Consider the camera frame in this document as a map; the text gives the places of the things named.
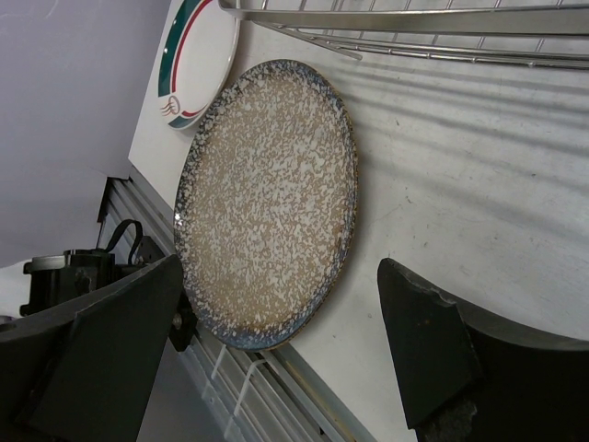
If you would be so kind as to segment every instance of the plate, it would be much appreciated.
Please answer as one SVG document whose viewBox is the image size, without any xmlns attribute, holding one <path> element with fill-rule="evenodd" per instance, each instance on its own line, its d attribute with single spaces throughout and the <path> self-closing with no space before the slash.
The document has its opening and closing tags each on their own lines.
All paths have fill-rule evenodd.
<svg viewBox="0 0 589 442">
<path fill-rule="evenodd" d="M 239 21 L 213 0 L 185 0 L 161 54 L 159 110 L 173 129 L 201 117 L 227 80 L 236 52 Z"/>
<path fill-rule="evenodd" d="M 218 339 L 259 351 L 317 311 L 348 253 L 357 156 L 338 94 L 306 64 L 259 64 L 200 121 L 174 238 L 193 310 Z"/>
</svg>

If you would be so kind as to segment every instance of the white table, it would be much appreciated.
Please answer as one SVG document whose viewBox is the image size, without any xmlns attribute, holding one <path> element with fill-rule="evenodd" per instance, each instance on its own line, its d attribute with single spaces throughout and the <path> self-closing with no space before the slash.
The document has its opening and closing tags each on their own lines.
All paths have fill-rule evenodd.
<svg viewBox="0 0 589 442">
<path fill-rule="evenodd" d="M 380 313 L 382 258 L 512 320 L 589 339 L 589 74 L 376 55 L 356 62 L 245 23 L 232 77 L 275 58 L 317 68 L 356 130 L 351 255 L 292 346 L 378 440 L 415 440 Z M 130 160 L 172 206 L 195 129 L 163 123 L 158 62 Z"/>
</svg>

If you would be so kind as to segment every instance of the white plate with green rim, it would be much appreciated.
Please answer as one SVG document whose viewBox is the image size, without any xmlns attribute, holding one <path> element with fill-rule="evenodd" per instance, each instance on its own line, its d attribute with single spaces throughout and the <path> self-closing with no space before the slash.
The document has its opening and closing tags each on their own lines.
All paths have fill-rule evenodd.
<svg viewBox="0 0 589 442">
<path fill-rule="evenodd" d="M 236 53 L 239 21 L 216 0 L 184 0 L 161 54 L 157 96 L 166 123 L 195 124 L 217 96 Z"/>
</svg>

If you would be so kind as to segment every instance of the speckled pattern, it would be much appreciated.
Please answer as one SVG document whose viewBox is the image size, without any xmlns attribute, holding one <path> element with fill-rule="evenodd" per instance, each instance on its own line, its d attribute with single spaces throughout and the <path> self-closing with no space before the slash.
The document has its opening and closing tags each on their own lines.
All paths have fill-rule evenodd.
<svg viewBox="0 0 589 442">
<path fill-rule="evenodd" d="M 290 60 L 248 70 L 202 117 L 176 197 L 199 320 L 244 350 L 292 338 L 337 278 L 356 200 L 352 126 L 329 83 Z"/>
</svg>

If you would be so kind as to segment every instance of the wire rack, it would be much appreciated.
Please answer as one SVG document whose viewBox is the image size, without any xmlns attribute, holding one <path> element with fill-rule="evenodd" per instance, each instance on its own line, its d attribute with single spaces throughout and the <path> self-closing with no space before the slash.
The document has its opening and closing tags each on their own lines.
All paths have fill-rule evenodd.
<svg viewBox="0 0 589 442">
<path fill-rule="evenodd" d="M 362 59 L 361 52 L 589 69 L 589 2 L 219 0 L 228 13 Z"/>
</svg>

